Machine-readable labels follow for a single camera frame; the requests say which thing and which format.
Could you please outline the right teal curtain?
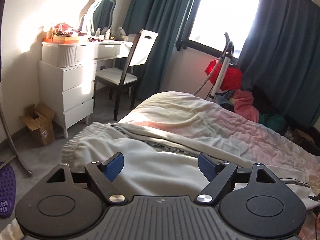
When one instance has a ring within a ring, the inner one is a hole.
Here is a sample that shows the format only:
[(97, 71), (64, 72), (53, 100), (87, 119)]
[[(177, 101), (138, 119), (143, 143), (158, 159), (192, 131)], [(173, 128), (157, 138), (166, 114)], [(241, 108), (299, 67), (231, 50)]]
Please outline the right teal curtain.
[(319, 119), (319, 6), (260, 0), (238, 66), (243, 89), (260, 88), (280, 114), (313, 126)]

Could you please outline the green garment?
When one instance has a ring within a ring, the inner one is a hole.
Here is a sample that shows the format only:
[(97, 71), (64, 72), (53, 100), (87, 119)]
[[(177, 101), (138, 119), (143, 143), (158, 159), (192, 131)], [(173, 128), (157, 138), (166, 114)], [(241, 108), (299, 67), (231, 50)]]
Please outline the green garment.
[(260, 113), (259, 114), (259, 124), (262, 124), (277, 133), (282, 133), (286, 129), (286, 121), (279, 114), (275, 114), (273, 116), (270, 116), (267, 114)]

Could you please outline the pastel tie-dye bed sheet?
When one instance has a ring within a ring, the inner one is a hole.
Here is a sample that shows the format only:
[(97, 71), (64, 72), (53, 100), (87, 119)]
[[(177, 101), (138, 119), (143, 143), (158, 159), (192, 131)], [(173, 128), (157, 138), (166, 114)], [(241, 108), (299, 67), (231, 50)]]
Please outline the pastel tie-dye bed sheet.
[(272, 129), (192, 94), (155, 94), (120, 122), (178, 134), (263, 163), (279, 178), (295, 178), (319, 194), (319, 163), (314, 155)]

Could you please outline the white dressing table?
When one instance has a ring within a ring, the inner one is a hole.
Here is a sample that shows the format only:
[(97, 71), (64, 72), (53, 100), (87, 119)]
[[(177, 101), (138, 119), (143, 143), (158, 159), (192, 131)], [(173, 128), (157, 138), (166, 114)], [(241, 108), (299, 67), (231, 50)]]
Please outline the white dressing table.
[(42, 43), (42, 62), (56, 67), (73, 67), (91, 61), (128, 57), (131, 42), (108, 40), (75, 44)]

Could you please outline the open cardboard box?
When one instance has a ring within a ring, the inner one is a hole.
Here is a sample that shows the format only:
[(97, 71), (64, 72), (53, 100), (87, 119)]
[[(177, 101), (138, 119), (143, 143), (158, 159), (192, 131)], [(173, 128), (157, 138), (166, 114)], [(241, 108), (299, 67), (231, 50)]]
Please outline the open cardboard box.
[(43, 146), (55, 140), (53, 118), (55, 112), (46, 105), (39, 103), (24, 109), (19, 119), (27, 126), (30, 134)]

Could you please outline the wavy frame mirror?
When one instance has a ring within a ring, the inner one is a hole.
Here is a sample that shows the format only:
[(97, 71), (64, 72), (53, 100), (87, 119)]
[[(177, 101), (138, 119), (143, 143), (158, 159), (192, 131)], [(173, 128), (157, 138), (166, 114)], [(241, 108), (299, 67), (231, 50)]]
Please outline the wavy frame mirror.
[(89, 0), (80, 12), (79, 30), (87, 35), (106, 35), (111, 29), (116, 0)]

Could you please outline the teal curtain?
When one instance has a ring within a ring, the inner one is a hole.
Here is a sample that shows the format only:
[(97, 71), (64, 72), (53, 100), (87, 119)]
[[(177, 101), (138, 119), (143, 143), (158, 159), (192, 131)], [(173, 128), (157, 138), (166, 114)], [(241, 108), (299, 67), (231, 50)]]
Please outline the teal curtain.
[(243, 89), (260, 88), (280, 114), (313, 126), (319, 119), (319, 6), (260, 0), (238, 66)]
[(145, 66), (138, 98), (159, 92), (181, 25), (193, 0), (131, 0), (123, 28), (128, 34), (142, 29), (156, 32), (156, 42)]

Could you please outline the white and black chair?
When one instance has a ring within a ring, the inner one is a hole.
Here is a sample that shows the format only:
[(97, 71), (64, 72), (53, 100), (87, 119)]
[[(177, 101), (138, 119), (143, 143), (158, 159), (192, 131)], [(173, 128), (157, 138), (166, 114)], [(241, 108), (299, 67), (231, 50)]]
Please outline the white and black chair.
[(123, 69), (113, 67), (102, 69), (96, 72), (94, 83), (102, 83), (110, 88), (108, 98), (112, 99), (113, 93), (116, 92), (113, 113), (113, 119), (115, 121), (118, 120), (120, 98), (123, 88), (125, 87), (132, 88), (130, 109), (134, 108), (140, 85), (140, 77), (130, 74), (129, 68), (141, 66), (147, 63), (148, 57), (157, 37), (158, 34), (156, 32), (142, 29), (135, 36)]

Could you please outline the brown cardboard box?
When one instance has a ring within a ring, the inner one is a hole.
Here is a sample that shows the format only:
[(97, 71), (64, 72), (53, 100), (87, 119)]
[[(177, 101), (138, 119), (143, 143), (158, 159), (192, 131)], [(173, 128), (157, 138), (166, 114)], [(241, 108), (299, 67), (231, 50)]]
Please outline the brown cardboard box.
[(293, 132), (293, 142), (309, 153), (316, 154), (318, 151), (312, 137), (298, 129), (295, 129)]

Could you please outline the pink towel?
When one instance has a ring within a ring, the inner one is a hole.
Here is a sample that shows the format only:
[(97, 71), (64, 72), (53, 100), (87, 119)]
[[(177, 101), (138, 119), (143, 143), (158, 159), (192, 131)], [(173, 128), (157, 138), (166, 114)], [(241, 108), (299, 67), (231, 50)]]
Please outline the pink towel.
[(259, 122), (259, 111), (253, 106), (254, 98), (252, 92), (237, 89), (232, 99), (236, 114), (252, 122)]

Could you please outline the red cloth pile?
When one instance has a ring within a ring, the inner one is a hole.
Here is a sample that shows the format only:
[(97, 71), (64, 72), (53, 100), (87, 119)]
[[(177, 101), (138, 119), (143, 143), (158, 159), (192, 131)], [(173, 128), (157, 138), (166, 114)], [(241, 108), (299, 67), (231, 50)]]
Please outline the red cloth pile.
[[(222, 64), (218, 64), (210, 77), (210, 82), (214, 85), (221, 70)], [(235, 66), (230, 64), (227, 68), (225, 77), (223, 78), (220, 89), (224, 90), (237, 90), (241, 88), (242, 72)]]

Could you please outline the white drawer cabinet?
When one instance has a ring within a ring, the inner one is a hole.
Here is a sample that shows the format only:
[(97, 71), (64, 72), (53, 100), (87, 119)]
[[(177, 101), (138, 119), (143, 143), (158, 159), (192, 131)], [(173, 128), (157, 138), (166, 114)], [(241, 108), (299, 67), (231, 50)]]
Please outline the white drawer cabinet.
[(68, 137), (68, 129), (93, 113), (95, 61), (72, 67), (57, 67), (39, 62), (40, 102), (55, 112), (54, 122)]

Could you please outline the left teal curtain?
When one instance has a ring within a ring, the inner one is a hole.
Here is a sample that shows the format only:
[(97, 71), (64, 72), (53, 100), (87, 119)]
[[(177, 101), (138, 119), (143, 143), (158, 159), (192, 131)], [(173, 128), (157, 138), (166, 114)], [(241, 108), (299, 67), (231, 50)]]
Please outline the left teal curtain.
[(145, 66), (138, 98), (159, 92), (181, 25), (193, 0), (131, 0), (123, 28), (128, 34), (142, 29), (156, 32), (156, 42)]

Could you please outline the cream white sweatpants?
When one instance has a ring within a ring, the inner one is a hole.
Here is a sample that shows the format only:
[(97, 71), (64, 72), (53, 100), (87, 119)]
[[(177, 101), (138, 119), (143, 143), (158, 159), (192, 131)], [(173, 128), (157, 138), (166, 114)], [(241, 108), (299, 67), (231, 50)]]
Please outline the cream white sweatpants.
[[(83, 167), (92, 161), (106, 161), (117, 152), (124, 155), (125, 164), (116, 186), (130, 196), (186, 194), (195, 197), (208, 184), (198, 168), (200, 153), (244, 168), (259, 163), (178, 134), (121, 122), (95, 122), (84, 128), (65, 144), (61, 158), (71, 167)], [(307, 209), (319, 206), (318, 201), (311, 199), (316, 194), (309, 185), (298, 183), (295, 178), (281, 180)]]

